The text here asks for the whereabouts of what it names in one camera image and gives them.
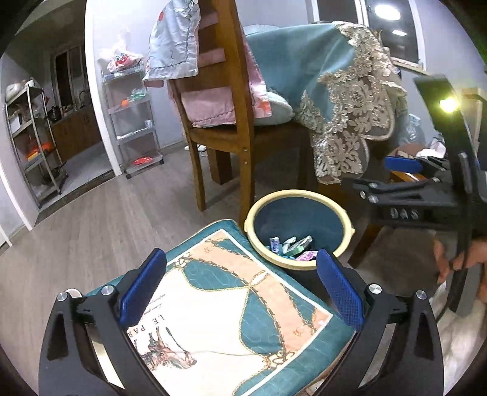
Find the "light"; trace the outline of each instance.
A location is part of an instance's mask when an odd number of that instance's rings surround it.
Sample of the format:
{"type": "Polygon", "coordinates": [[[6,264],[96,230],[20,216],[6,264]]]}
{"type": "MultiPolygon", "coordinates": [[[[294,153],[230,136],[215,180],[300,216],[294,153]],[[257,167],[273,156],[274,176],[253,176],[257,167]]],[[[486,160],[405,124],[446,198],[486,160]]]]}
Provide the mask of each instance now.
{"type": "Polygon", "coordinates": [[[394,8],[388,4],[376,5],[374,12],[379,18],[382,18],[382,19],[387,19],[387,20],[400,20],[401,19],[401,13],[397,10],[397,8],[394,8]]]}
{"type": "Polygon", "coordinates": [[[406,36],[407,33],[403,32],[402,30],[393,30],[393,34],[398,35],[398,36],[406,36]]]}
{"type": "Polygon", "coordinates": [[[458,107],[459,107],[458,100],[453,97],[440,100],[440,108],[445,113],[453,113],[455,110],[458,109],[458,107]]]}

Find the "storage rack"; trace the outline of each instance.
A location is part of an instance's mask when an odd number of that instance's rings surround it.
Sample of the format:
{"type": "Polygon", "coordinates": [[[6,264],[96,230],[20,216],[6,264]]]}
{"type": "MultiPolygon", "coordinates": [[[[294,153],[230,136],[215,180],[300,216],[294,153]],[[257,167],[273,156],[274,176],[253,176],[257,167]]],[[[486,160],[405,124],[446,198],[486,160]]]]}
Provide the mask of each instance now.
{"type": "Polygon", "coordinates": [[[44,97],[44,90],[41,88],[36,88],[32,87],[30,85],[27,85],[24,89],[22,89],[15,97],[13,97],[10,101],[8,101],[5,104],[5,115],[7,117],[7,128],[9,131],[10,135],[10,141],[12,142],[12,147],[13,150],[16,154],[17,157],[17,162],[19,164],[20,172],[22,173],[25,183],[29,187],[29,190],[32,194],[32,197],[34,198],[34,201],[36,202],[37,206],[40,208],[42,205],[42,202],[50,196],[52,193],[56,192],[58,194],[61,194],[61,189],[64,184],[64,181],[66,180],[66,177],[68,174],[66,173],[63,163],[61,160],[61,156],[59,155],[59,151],[57,150],[56,146],[56,141],[54,139],[53,131],[51,129],[51,123],[49,120],[49,117],[47,117],[47,107],[46,107],[46,100],[44,97]],[[38,96],[42,97],[42,107],[44,110],[44,118],[35,118],[34,117],[34,111],[33,111],[33,100],[37,98],[38,96]],[[10,128],[10,122],[9,120],[9,109],[12,110],[12,107],[17,105],[17,104],[28,104],[29,107],[29,112],[30,112],[30,120],[24,122],[20,128],[16,131],[11,131],[10,128]],[[42,149],[42,144],[46,142],[42,142],[41,138],[38,133],[38,122],[41,122],[42,120],[45,120],[47,123],[47,130],[49,131],[49,136],[51,137],[51,142],[54,146],[53,150],[47,152],[42,149]],[[35,158],[31,159],[30,161],[27,161],[26,163],[23,163],[22,160],[20,159],[19,156],[19,151],[17,149],[17,146],[15,144],[16,138],[23,135],[23,134],[30,134],[34,132],[34,135],[36,137],[37,141],[37,146],[39,148],[39,155],[37,155],[35,158]],[[59,173],[56,177],[53,175],[53,168],[49,165],[48,158],[56,153],[57,159],[59,160],[58,164],[58,169],[59,173]],[[32,185],[27,178],[27,174],[31,172],[33,169],[36,169],[38,166],[40,166],[41,173],[44,174],[44,171],[47,171],[47,174],[49,175],[49,178],[51,180],[51,183],[39,194],[36,195],[34,192],[32,185]]]}
{"type": "MultiPolygon", "coordinates": [[[[133,76],[138,74],[140,76],[140,86],[143,86],[142,83],[142,78],[144,76],[145,68],[143,62],[140,62],[137,66],[117,72],[117,73],[112,73],[112,74],[103,74],[102,73],[102,82],[103,82],[103,88],[105,92],[105,98],[107,100],[107,104],[110,106],[111,105],[111,100],[109,98],[109,91],[110,91],[110,83],[114,80],[120,81],[120,79],[126,77],[126,76],[133,76]]],[[[120,148],[120,154],[122,155],[122,160],[123,160],[123,171],[126,174],[127,179],[131,179],[132,175],[136,172],[141,171],[144,168],[147,168],[148,166],[151,166],[153,164],[159,163],[163,164],[164,163],[164,158],[162,155],[161,151],[161,146],[159,144],[159,139],[157,138],[157,132],[154,127],[154,116],[152,114],[152,108],[150,106],[150,97],[149,93],[141,99],[134,100],[130,102],[126,106],[122,106],[121,104],[114,105],[113,107],[110,107],[108,109],[108,113],[110,114],[110,121],[112,122],[113,130],[115,131],[115,136],[117,140],[117,145],[120,148]],[[152,126],[150,127],[145,127],[142,129],[138,129],[135,131],[131,131],[129,133],[125,133],[123,135],[119,135],[117,133],[117,128],[115,126],[115,122],[113,117],[117,115],[119,112],[125,111],[127,109],[133,108],[134,106],[146,104],[148,107],[148,111],[150,114],[150,120],[152,122],[152,126]],[[146,162],[140,165],[134,165],[133,160],[135,158],[129,158],[127,154],[124,154],[124,145],[130,141],[133,141],[135,139],[141,138],[143,136],[152,134],[152,137],[154,139],[154,144],[155,144],[155,149],[151,150],[149,153],[147,153],[148,156],[152,158],[150,162],[146,162]]]]}

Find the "metal shelf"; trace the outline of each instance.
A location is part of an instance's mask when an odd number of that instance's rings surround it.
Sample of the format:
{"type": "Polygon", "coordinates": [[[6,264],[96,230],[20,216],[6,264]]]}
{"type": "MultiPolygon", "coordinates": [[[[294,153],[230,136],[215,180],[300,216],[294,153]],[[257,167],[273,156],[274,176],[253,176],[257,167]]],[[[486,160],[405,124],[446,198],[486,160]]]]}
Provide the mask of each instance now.
{"type": "Polygon", "coordinates": [[[19,166],[19,170],[22,173],[22,176],[24,178],[25,184],[27,188],[29,189],[30,193],[32,194],[32,198],[36,202],[38,208],[41,208],[40,200],[44,199],[47,195],[51,194],[53,191],[57,191],[58,193],[61,193],[61,185],[64,182],[63,178],[66,178],[66,172],[64,171],[62,167],[62,160],[61,156],[59,155],[59,151],[57,150],[56,146],[56,140],[54,139],[53,135],[53,130],[51,128],[51,122],[49,121],[49,117],[47,117],[47,107],[46,107],[46,98],[44,96],[44,90],[41,88],[35,88],[31,86],[27,86],[22,91],[20,91],[15,97],[8,101],[8,103],[5,104],[5,116],[9,117],[9,115],[12,113],[12,109],[9,109],[9,106],[18,104],[18,103],[23,103],[26,104],[30,113],[30,121],[24,123],[18,130],[12,132],[10,128],[10,123],[7,123],[7,130],[8,134],[10,136],[10,142],[12,144],[12,150],[17,157],[17,164],[19,166]],[[54,145],[53,150],[51,151],[46,151],[42,150],[42,144],[47,141],[41,141],[39,137],[39,130],[38,128],[40,125],[36,122],[36,119],[34,118],[34,110],[33,110],[33,99],[41,96],[42,100],[42,109],[44,111],[44,118],[46,120],[46,123],[42,124],[42,127],[46,129],[46,134],[48,135],[48,140],[52,142],[54,145]],[[34,136],[36,138],[36,142],[38,147],[42,150],[34,159],[27,161],[25,163],[25,159],[21,157],[19,154],[19,150],[17,149],[15,137],[19,136],[21,133],[26,131],[28,128],[32,127],[32,130],[34,131],[34,136]],[[48,158],[50,158],[50,155],[56,153],[56,162],[60,170],[59,170],[59,179],[54,178],[53,174],[53,168],[51,168],[51,164],[48,162],[48,158]],[[27,177],[27,173],[38,167],[39,165],[44,164],[45,170],[47,171],[49,175],[49,179],[51,181],[51,185],[44,190],[40,195],[36,194],[34,191],[34,188],[30,182],[30,180],[27,177]]]}
{"type": "MultiPolygon", "coordinates": [[[[64,170],[61,170],[59,175],[57,176],[57,178],[55,179],[56,180],[56,184],[59,186],[59,189],[61,189],[63,187],[63,184],[64,182],[66,181],[66,172],[64,170]]],[[[51,195],[52,193],[56,192],[57,191],[57,187],[51,183],[46,190],[44,190],[42,193],[40,193],[38,196],[37,196],[37,199],[39,200],[39,202],[45,200],[49,195],[51,195]]]]}
{"type": "Polygon", "coordinates": [[[130,69],[127,70],[122,70],[121,72],[103,75],[102,79],[103,82],[113,81],[115,79],[119,79],[120,77],[125,77],[131,74],[142,73],[142,72],[145,72],[145,69],[144,69],[144,65],[140,63],[135,67],[131,67],[130,69]]]}
{"type": "Polygon", "coordinates": [[[128,106],[124,107],[121,104],[119,104],[118,106],[115,106],[115,107],[112,107],[111,109],[108,109],[108,114],[115,114],[115,113],[118,113],[119,111],[130,109],[133,106],[136,106],[136,105],[141,104],[141,103],[148,102],[149,100],[150,100],[150,96],[149,96],[149,94],[147,94],[142,99],[138,99],[138,100],[134,100],[133,102],[129,102],[128,106]]]}
{"type": "Polygon", "coordinates": [[[18,94],[16,94],[12,100],[7,102],[7,107],[11,106],[12,104],[21,103],[22,101],[20,99],[23,95],[25,95],[27,93],[28,89],[30,89],[30,91],[31,91],[31,99],[38,97],[43,92],[43,90],[40,88],[35,88],[35,87],[31,87],[31,86],[25,87],[18,94]]]}
{"type": "Polygon", "coordinates": [[[18,135],[20,135],[23,131],[25,131],[29,126],[32,125],[34,121],[30,120],[30,121],[27,121],[25,122],[24,124],[22,124],[22,126],[16,130],[13,134],[12,134],[12,137],[13,138],[16,138],[18,135]]]}
{"type": "Polygon", "coordinates": [[[131,175],[133,173],[136,173],[144,168],[147,168],[148,166],[154,165],[155,163],[163,159],[163,156],[159,150],[150,151],[147,154],[142,155],[141,157],[152,157],[152,161],[140,165],[132,165],[133,161],[131,161],[125,169],[127,174],[131,175]]]}
{"type": "Polygon", "coordinates": [[[152,126],[150,128],[139,129],[138,131],[130,132],[124,136],[117,136],[118,145],[127,143],[131,140],[141,138],[142,136],[152,133],[155,128],[152,126]]]}
{"type": "MultiPolygon", "coordinates": [[[[46,159],[48,158],[49,155],[51,155],[54,151],[56,150],[56,148],[54,148],[54,150],[52,151],[44,151],[44,155],[46,156],[46,159]]],[[[28,161],[25,165],[24,165],[24,169],[25,169],[25,173],[29,173],[31,170],[33,170],[36,166],[42,164],[44,162],[44,159],[42,158],[42,154],[39,153],[39,155],[37,157],[35,157],[34,159],[31,159],[30,161],[28,161]]]]}
{"type": "MultiPolygon", "coordinates": [[[[144,62],[140,61],[140,63],[136,67],[133,67],[131,69],[123,70],[119,73],[114,73],[111,75],[102,75],[103,91],[105,93],[105,98],[107,100],[107,103],[110,103],[110,105],[113,103],[117,103],[119,98],[120,98],[121,92],[125,92],[125,93],[133,92],[134,89],[136,89],[136,88],[138,89],[140,87],[143,87],[144,86],[144,84],[143,84],[143,76],[144,76],[143,73],[144,72],[145,72],[144,62]],[[109,83],[110,81],[112,81],[114,79],[118,79],[118,78],[121,78],[124,76],[129,76],[129,75],[132,75],[134,77],[131,79],[120,80],[120,82],[117,84],[110,84],[109,83]],[[111,95],[112,94],[111,90],[115,89],[115,86],[117,88],[117,96],[116,96],[117,99],[114,101],[113,95],[111,95]]],[[[142,169],[147,168],[148,166],[151,166],[151,165],[156,164],[158,162],[161,164],[164,163],[162,152],[161,152],[161,145],[159,144],[159,139],[157,137],[157,133],[156,133],[156,130],[154,127],[154,115],[152,113],[152,108],[150,105],[150,94],[149,94],[149,92],[147,92],[146,96],[144,96],[143,98],[140,98],[138,100],[130,102],[128,104],[128,106],[126,106],[126,107],[123,107],[120,104],[118,106],[115,106],[115,107],[108,109],[108,113],[110,114],[110,121],[111,121],[112,128],[113,128],[113,131],[115,134],[114,138],[117,140],[118,151],[120,153],[120,156],[122,157],[123,168],[124,168],[124,172],[126,174],[127,179],[131,178],[133,173],[139,172],[142,169]],[[151,120],[152,121],[152,127],[139,129],[139,130],[136,130],[136,131],[133,131],[130,133],[125,133],[127,131],[127,128],[125,125],[127,124],[127,122],[130,123],[132,121],[130,119],[130,117],[127,117],[128,119],[124,120],[123,132],[117,131],[117,127],[119,126],[119,123],[117,121],[120,121],[119,118],[121,116],[116,117],[115,114],[117,114],[120,111],[130,109],[131,107],[137,106],[137,105],[142,104],[142,103],[147,103],[147,110],[149,112],[149,114],[148,114],[149,117],[144,119],[144,121],[151,120]],[[141,138],[143,136],[149,136],[151,134],[152,134],[152,138],[154,140],[154,148],[145,155],[138,154],[138,152],[139,152],[138,148],[140,149],[140,151],[144,151],[144,150],[149,149],[149,147],[143,147],[143,145],[139,146],[137,144],[134,144],[134,145],[132,145],[134,147],[131,147],[131,145],[126,144],[126,143],[129,143],[130,141],[141,138]],[[133,165],[134,159],[141,158],[143,156],[151,157],[152,160],[149,163],[145,163],[145,164],[141,164],[141,165],[133,165]]],[[[142,124],[139,124],[140,120],[138,120],[138,118],[142,117],[142,114],[138,115],[138,114],[135,114],[135,112],[131,112],[127,115],[128,116],[133,115],[132,127],[129,127],[128,130],[138,128],[139,127],[138,125],[142,126],[142,124]]]]}

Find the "metal screw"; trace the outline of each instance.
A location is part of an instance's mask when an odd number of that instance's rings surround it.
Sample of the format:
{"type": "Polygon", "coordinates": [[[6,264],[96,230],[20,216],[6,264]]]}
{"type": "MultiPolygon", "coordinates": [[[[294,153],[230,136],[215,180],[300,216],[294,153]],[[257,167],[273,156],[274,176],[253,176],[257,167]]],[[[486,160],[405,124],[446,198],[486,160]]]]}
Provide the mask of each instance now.
{"type": "Polygon", "coordinates": [[[426,293],[423,292],[422,290],[418,290],[416,292],[416,297],[418,297],[420,300],[426,300],[428,298],[428,296],[426,295],[426,293]]]}
{"type": "Polygon", "coordinates": [[[113,293],[114,290],[115,288],[112,285],[106,285],[103,286],[103,288],[101,289],[101,294],[103,294],[104,296],[109,296],[113,293]]]}
{"type": "Polygon", "coordinates": [[[382,288],[375,283],[373,283],[369,286],[369,290],[372,294],[381,294],[382,293],[382,288]]]}
{"type": "Polygon", "coordinates": [[[68,293],[66,293],[66,292],[61,292],[57,295],[58,301],[64,301],[67,298],[68,298],[68,293]]]}

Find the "finger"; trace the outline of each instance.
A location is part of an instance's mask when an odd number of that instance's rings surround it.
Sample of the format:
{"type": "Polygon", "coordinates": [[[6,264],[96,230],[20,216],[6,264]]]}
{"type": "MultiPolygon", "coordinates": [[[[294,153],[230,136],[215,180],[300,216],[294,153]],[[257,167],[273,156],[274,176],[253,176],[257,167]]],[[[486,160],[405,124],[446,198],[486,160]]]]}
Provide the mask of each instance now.
{"type": "Polygon", "coordinates": [[[440,275],[438,276],[438,284],[445,282],[448,278],[448,275],[451,272],[450,263],[445,257],[440,258],[436,261],[436,265],[440,270],[440,275]]]}
{"type": "Polygon", "coordinates": [[[487,262],[484,263],[484,275],[482,276],[482,281],[480,282],[477,297],[481,302],[487,302],[487,262]]]}
{"type": "MultiPolygon", "coordinates": [[[[461,253],[455,260],[453,260],[453,268],[455,270],[462,269],[464,253],[461,253]]],[[[472,242],[468,250],[468,258],[466,268],[473,267],[475,264],[487,262],[487,242],[475,240],[472,242]]]]}
{"type": "Polygon", "coordinates": [[[436,261],[445,255],[445,247],[437,237],[433,239],[433,254],[436,261]]]}

